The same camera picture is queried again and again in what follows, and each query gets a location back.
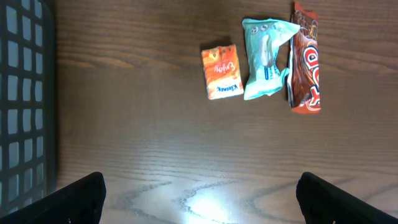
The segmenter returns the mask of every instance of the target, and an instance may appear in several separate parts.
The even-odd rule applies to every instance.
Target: table surface
[[[301,3],[319,16],[315,116],[285,90],[206,95],[200,47],[230,39],[245,83],[242,19],[289,20],[290,0],[59,0],[58,187],[102,172],[102,223],[304,223],[309,171],[398,217],[398,4]]]

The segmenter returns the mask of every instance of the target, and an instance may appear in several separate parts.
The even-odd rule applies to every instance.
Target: white lettering
[[[232,63],[232,62],[228,63],[227,65],[223,64],[222,67],[219,67],[218,65],[216,65],[214,67],[214,71],[218,72],[218,73],[226,73],[230,69],[232,69],[232,71],[235,71],[235,69],[236,69],[234,63]]]
[[[307,65],[308,69],[311,70],[317,66],[319,66],[318,61],[318,50],[314,46],[309,46],[304,50],[304,62]]]

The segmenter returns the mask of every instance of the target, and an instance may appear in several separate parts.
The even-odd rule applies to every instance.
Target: mint green package
[[[271,96],[283,88],[289,69],[282,72],[276,66],[279,47],[295,35],[300,26],[276,19],[242,21],[250,76],[243,98]]]

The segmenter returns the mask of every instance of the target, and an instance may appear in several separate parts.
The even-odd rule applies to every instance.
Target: red wrapper
[[[292,22],[301,26],[290,41],[290,74],[287,79],[289,103],[300,114],[319,113],[318,16],[295,3]]]

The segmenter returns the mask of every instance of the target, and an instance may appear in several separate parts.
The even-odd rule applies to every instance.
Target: brown candy wrapper
[[[300,114],[319,113],[318,16],[295,3],[292,22],[301,26],[290,41],[290,73],[287,79],[289,103]]]

